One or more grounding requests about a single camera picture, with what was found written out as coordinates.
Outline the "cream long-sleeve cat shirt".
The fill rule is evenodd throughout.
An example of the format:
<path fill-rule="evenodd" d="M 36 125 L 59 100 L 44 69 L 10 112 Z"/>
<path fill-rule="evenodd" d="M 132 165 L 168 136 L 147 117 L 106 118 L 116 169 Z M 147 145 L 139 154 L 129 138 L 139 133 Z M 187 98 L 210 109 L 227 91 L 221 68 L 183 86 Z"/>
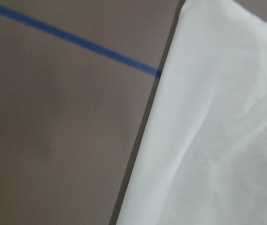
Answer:
<path fill-rule="evenodd" d="M 119 225 L 267 225 L 267 23 L 184 3 Z"/>

